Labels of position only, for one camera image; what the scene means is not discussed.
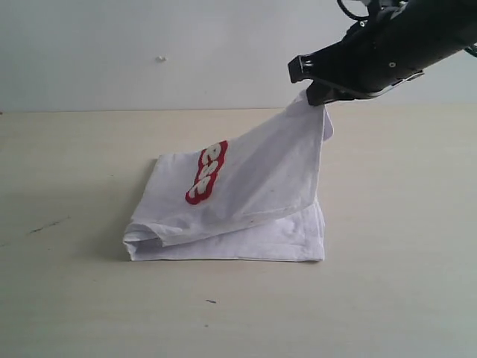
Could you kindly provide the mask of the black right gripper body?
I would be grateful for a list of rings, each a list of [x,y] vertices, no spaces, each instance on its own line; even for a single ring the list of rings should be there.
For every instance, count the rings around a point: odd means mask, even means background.
[[[404,7],[373,33],[342,42],[335,84],[376,95],[474,43],[475,7]]]

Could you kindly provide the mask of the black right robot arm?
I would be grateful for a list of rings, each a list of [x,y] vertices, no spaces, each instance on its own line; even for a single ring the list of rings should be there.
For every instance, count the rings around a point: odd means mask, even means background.
[[[288,63],[290,81],[310,80],[311,106],[377,98],[460,52],[476,55],[475,1],[364,1],[344,37]]]

